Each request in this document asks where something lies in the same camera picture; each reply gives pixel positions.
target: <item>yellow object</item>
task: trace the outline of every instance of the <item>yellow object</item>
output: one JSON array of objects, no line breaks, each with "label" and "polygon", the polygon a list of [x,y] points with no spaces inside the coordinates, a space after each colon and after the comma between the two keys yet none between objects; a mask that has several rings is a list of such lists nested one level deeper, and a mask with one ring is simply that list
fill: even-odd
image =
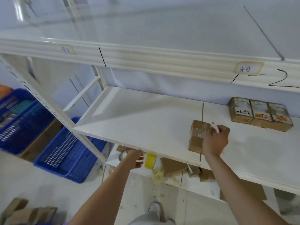
[{"label": "yellow object", "polygon": [[156,155],[148,153],[145,161],[145,168],[153,170],[155,161],[156,161]]}]

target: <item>shoe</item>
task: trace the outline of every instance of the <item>shoe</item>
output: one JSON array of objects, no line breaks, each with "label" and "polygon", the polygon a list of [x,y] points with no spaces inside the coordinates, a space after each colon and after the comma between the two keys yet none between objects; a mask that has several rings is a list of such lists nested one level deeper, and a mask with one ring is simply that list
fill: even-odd
[{"label": "shoe", "polygon": [[160,215],[161,215],[161,207],[160,207],[160,203],[158,202],[153,202],[148,210],[148,212],[154,212],[155,214],[157,214],[157,216],[160,219]]}]

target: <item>white label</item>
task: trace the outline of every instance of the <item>white label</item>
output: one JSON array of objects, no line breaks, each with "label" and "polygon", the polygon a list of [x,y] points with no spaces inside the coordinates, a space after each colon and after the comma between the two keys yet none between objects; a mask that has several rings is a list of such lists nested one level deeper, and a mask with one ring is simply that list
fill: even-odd
[{"label": "white label", "polygon": [[71,45],[60,44],[59,47],[60,47],[61,51],[65,54],[76,55],[76,53]]},{"label": "white label", "polygon": [[236,105],[235,107],[236,114],[246,115],[249,117],[253,116],[249,100],[243,98],[234,98],[234,103]]},{"label": "white label", "polygon": [[286,113],[287,108],[284,105],[280,105],[276,103],[269,103],[269,105],[272,109],[272,117],[274,121],[281,121],[289,125],[292,124],[291,118]]},{"label": "white label", "polygon": [[267,113],[268,105],[266,102],[252,100],[251,105],[253,109],[253,115],[255,118],[272,121],[271,114]]},{"label": "white label", "polygon": [[241,61],[234,70],[235,74],[257,75],[261,71],[264,63],[260,61]]}]

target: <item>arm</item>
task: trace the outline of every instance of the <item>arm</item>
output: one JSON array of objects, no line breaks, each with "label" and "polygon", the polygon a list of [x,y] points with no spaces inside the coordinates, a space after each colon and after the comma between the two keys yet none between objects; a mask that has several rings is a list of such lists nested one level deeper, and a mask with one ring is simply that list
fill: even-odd
[{"label": "arm", "polygon": [[124,160],[81,206],[69,225],[114,225],[125,184],[131,169],[140,168],[144,162],[141,150],[129,150]]},{"label": "arm", "polygon": [[287,222],[262,200],[252,197],[239,177],[221,159],[221,152],[228,144],[230,129],[221,125],[218,127],[220,133],[212,129],[205,134],[203,151],[238,224],[287,225]]}]

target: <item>blue basket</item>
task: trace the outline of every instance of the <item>blue basket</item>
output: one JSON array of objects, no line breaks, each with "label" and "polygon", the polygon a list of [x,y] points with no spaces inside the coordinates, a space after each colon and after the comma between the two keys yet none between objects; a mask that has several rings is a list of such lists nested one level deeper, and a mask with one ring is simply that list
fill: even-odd
[{"label": "blue basket", "polygon": [[0,122],[24,100],[34,102],[0,129],[0,149],[14,155],[22,153],[54,120],[54,116],[27,90],[16,89],[0,100]]},{"label": "blue basket", "polygon": [[[72,118],[75,123],[79,119],[79,117]],[[102,152],[107,142],[88,138]],[[96,161],[97,157],[64,127],[33,164],[52,174],[83,183]]]}]

